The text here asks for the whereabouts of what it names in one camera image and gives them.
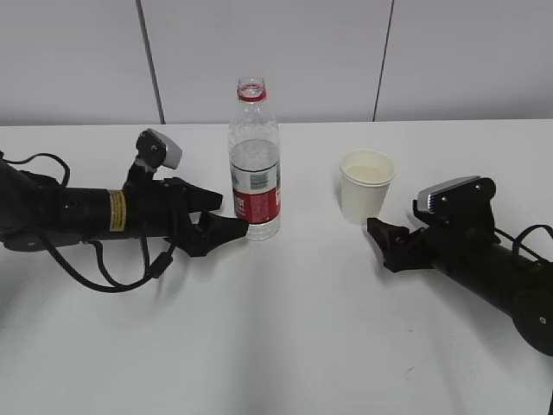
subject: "white table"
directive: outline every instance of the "white table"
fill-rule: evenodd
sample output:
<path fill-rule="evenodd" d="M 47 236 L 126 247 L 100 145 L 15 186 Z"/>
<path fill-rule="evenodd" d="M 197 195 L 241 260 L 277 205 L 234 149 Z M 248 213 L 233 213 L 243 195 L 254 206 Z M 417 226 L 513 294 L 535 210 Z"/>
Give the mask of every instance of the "white table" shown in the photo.
<path fill-rule="evenodd" d="M 2 127 L 0 150 L 53 152 L 72 167 L 70 186 L 120 188 L 146 127 Z M 184 150 L 175 176 L 223 193 L 231 215 L 226 127 L 156 128 Z M 45 252 L 0 250 L 2 413 L 547 413 L 550 359 L 437 271 L 384 270 L 341 217 L 335 183 L 343 154 L 383 150 L 397 176 L 381 219 L 409 226 L 420 189 L 490 176 L 498 226 L 516 234 L 553 221 L 553 121 L 284 124 L 281 133 L 283 221 L 272 239 L 204 259 L 178 253 L 159 284 L 122 295 L 87 290 Z M 46 160 L 25 168 L 60 175 Z M 530 244 L 553 257 L 546 238 Z M 116 276 L 139 278 L 136 241 L 106 251 Z M 91 247 L 62 252 L 101 281 Z"/>

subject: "yellow label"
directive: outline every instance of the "yellow label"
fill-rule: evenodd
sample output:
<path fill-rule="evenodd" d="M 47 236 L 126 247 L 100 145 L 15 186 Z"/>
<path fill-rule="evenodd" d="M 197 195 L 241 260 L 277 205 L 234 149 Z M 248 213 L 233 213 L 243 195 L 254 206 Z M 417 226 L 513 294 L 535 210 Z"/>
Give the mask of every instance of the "yellow label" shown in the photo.
<path fill-rule="evenodd" d="M 124 231 L 127 221 L 127 204 L 124 201 L 123 190 L 108 190 L 110 192 L 110 232 Z"/>

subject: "red bottle label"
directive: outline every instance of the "red bottle label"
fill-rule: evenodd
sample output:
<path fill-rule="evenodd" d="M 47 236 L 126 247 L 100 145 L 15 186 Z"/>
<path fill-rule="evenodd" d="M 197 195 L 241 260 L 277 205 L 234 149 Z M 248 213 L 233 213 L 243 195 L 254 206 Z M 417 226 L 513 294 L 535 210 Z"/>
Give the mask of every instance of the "red bottle label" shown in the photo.
<path fill-rule="evenodd" d="M 280 212 L 280 165 L 246 171 L 231 165 L 234 213 L 251 224 L 275 219 Z"/>

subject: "plastic water bottle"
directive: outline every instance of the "plastic water bottle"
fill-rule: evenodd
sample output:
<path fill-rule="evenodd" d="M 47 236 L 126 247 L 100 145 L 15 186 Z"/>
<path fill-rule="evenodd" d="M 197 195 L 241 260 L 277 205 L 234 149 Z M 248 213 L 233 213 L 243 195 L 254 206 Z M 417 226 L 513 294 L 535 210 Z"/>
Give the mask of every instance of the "plastic water bottle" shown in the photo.
<path fill-rule="evenodd" d="M 234 213 L 250 223 L 246 238 L 267 239 L 280 228 L 280 139 L 263 78 L 238 80 L 228 150 Z"/>

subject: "black cable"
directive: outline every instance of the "black cable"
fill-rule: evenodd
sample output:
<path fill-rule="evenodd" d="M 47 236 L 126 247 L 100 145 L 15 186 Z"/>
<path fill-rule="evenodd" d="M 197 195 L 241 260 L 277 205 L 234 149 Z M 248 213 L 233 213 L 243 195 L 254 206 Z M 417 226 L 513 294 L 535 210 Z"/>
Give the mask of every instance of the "black cable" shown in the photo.
<path fill-rule="evenodd" d="M 176 248 L 176 242 L 179 237 L 179 209 L 177 207 L 177 203 L 171 203 L 171 216 L 173 221 L 173 232 L 171 235 L 169 249 L 167 250 L 169 255 L 173 255 Z"/>
<path fill-rule="evenodd" d="M 519 255 L 519 250 L 523 246 L 522 241 L 530 235 L 532 232 L 534 232 L 536 229 L 544 229 L 547 231 L 547 233 L 550 235 L 550 237 L 553 239 L 553 227 L 550 227 L 549 225 L 532 225 L 531 227 L 527 227 L 524 231 L 520 233 L 520 235 L 515 238 L 514 242 L 512 243 L 512 256 L 514 258 L 517 258 Z M 549 262 L 547 259 L 539 258 L 538 262 L 541 263 L 547 263 Z"/>
<path fill-rule="evenodd" d="M 117 283 L 117 286 L 106 286 L 101 284 L 96 284 L 89 279 L 83 277 L 77 270 L 75 270 L 63 256 L 60 254 L 60 252 L 57 250 L 57 248 L 52 244 L 50 239 L 42 232 L 39 232 L 36 234 L 39 241 L 42 243 L 42 245 L 46 248 L 46 250 L 49 252 L 50 255 L 52 255 L 52 258 L 67 272 L 71 277 L 73 277 L 78 283 L 83 284 L 86 288 L 90 288 L 94 291 L 100 291 L 100 292 L 126 292 L 130 290 L 134 290 L 135 288 L 138 288 L 144 284 L 146 284 L 148 281 L 152 279 L 152 276 L 144 271 L 144 276 L 139 279 L 138 281 L 132 283 L 132 284 L 120 284 Z M 141 235 L 140 236 L 141 243 L 145 243 L 146 238 Z"/>
<path fill-rule="evenodd" d="M 63 168 L 63 179 L 61 179 L 61 186 L 63 188 L 66 188 L 67 184 L 69 183 L 69 176 L 71 175 L 71 170 L 69 169 L 69 166 L 67 165 L 67 163 L 64 162 L 60 157 L 56 156 L 55 154 L 37 153 L 29 158 L 26 158 L 25 160 L 18 160 L 15 162 L 12 160 L 6 160 L 5 158 L 3 158 L 3 160 L 7 164 L 27 164 L 35 160 L 37 157 L 48 157 L 58 162 L 58 164 Z"/>
<path fill-rule="evenodd" d="M 140 237 L 140 248 L 142 251 L 142 258 L 144 263 L 144 276 L 149 274 L 149 249 L 148 249 L 148 241 L 146 239 L 146 225 L 144 224 L 143 230 Z M 98 262 L 98 269 L 100 270 L 100 273 L 104 276 L 105 280 L 113 285 L 114 287 L 125 287 L 125 284 L 121 284 L 118 281 L 116 281 L 111 274 L 107 271 L 107 268 L 105 268 L 104 263 L 104 246 L 99 240 L 87 240 L 85 241 L 86 244 L 92 245 L 94 247 L 94 250 L 96 252 L 96 261 Z"/>
<path fill-rule="evenodd" d="M 499 235 L 503 236 L 504 238 L 510 240 L 513 243 L 513 249 L 514 249 L 514 247 L 515 247 L 514 244 L 516 243 L 517 238 L 512 237 L 509 233 L 504 232 L 501 229 L 498 229 L 497 227 L 494 229 L 494 231 L 495 231 L 495 233 L 498 233 Z M 539 255 L 539 254 L 535 253 L 534 251 L 532 251 L 528 246 L 524 245 L 522 242 L 518 243 L 518 246 L 520 247 L 520 249 L 522 249 L 523 251 L 528 252 L 532 257 L 534 257 L 538 261 L 549 262 L 547 259 L 545 259 L 541 255 Z"/>

